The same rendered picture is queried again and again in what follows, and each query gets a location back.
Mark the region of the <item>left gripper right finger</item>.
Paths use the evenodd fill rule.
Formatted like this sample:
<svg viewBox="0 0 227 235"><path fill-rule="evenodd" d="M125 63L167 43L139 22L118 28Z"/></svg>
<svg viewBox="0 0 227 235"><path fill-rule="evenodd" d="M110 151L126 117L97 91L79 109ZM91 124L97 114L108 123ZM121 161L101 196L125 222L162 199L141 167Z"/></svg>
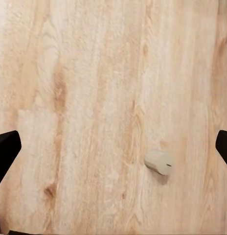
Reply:
<svg viewBox="0 0 227 235"><path fill-rule="evenodd" d="M220 130L216 139L215 147L227 164L227 131Z"/></svg>

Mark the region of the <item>pillar candle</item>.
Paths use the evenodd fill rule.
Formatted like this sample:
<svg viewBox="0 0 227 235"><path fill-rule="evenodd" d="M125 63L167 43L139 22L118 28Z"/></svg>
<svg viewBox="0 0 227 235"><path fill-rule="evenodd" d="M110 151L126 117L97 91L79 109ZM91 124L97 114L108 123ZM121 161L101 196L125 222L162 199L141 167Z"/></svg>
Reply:
<svg viewBox="0 0 227 235"><path fill-rule="evenodd" d="M175 168L175 159L169 152L150 149L144 154L144 164L154 172L166 176Z"/></svg>

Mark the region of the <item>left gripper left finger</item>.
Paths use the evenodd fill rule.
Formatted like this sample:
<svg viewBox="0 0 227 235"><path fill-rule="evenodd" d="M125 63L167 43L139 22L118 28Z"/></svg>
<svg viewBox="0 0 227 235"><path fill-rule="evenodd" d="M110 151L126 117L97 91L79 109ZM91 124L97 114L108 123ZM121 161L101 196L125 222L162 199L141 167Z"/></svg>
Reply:
<svg viewBox="0 0 227 235"><path fill-rule="evenodd" d="M0 183L22 148L17 130L0 134Z"/></svg>

